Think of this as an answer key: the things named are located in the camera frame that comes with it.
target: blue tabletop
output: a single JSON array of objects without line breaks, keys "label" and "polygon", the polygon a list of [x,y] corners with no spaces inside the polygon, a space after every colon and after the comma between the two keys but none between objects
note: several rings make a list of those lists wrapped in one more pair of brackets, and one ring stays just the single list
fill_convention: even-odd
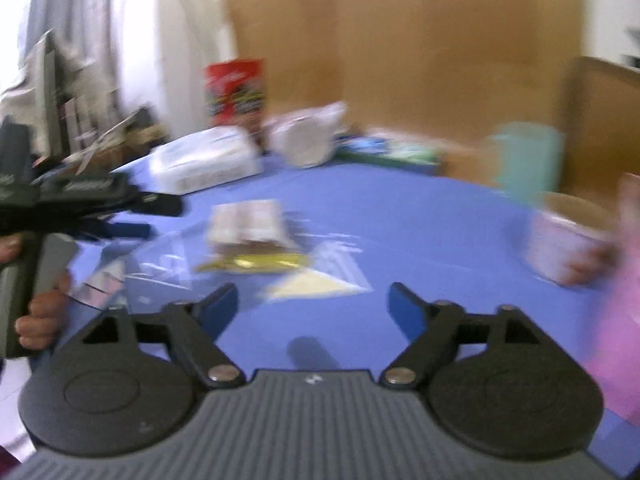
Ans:
[{"label": "blue tabletop", "polygon": [[[578,361],[588,357],[604,287],[561,288],[527,267],[522,254],[531,211],[524,206],[473,184],[389,168],[329,164],[290,170],[272,158],[265,165],[262,175],[188,196],[183,218],[120,215],[122,221],[150,222],[158,240],[87,246],[74,264],[76,280],[132,250],[127,272],[166,254],[187,261],[162,280],[175,286],[128,281],[134,312],[195,300],[235,282],[240,313],[218,344],[248,375],[256,368],[366,368],[377,376],[407,345],[386,311],[393,282],[470,312],[515,304]],[[146,159],[126,171],[153,189]],[[296,239],[319,256],[323,271],[356,286],[357,294],[272,302],[264,291],[278,278],[190,273],[207,254],[203,236],[212,206],[253,199],[279,200]],[[97,314],[73,304],[69,334]],[[640,462],[640,430],[606,412],[590,451],[625,475]]]}]

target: brown cardboard panel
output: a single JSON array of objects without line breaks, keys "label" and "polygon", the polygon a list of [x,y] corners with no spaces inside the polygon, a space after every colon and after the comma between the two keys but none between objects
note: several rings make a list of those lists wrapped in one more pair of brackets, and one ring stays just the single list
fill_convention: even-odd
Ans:
[{"label": "brown cardboard panel", "polygon": [[622,174],[640,174],[640,73],[576,60],[559,128],[567,135],[561,190],[615,210]]},{"label": "brown cardboard panel", "polygon": [[551,122],[580,54],[582,0],[228,0],[269,111],[345,99],[362,125],[477,146]]}]

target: cheese slice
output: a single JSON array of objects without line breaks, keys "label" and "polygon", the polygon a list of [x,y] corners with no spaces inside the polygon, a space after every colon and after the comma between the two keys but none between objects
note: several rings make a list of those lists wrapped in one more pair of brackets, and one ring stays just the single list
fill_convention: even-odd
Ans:
[{"label": "cheese slice", "polygon": [[290,274],[276,285],[270,286],[265,297],[270,301],[302,298],[330,298],[362,294],[366,288],[338,280],[333,276],[313,269],[299,270]]}]

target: white tissue pack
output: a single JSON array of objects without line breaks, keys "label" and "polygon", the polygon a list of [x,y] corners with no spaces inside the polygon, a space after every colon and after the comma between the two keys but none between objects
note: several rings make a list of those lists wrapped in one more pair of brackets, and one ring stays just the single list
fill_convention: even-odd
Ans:
[{"label": "white tissue pack", "polygon": [[149,155],[160,193],[183,195],[262,172],[260,152],[239,126],[217,126],[173,140]]}]

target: red package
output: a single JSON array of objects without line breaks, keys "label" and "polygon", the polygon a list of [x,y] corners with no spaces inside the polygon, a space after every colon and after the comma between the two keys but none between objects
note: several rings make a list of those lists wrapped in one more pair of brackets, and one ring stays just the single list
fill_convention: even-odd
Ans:
[{"label": "red package", "polygon": [[207,67],[207,104],[214,126],[242,126],[262,150],[262,61],[237,59]]}]

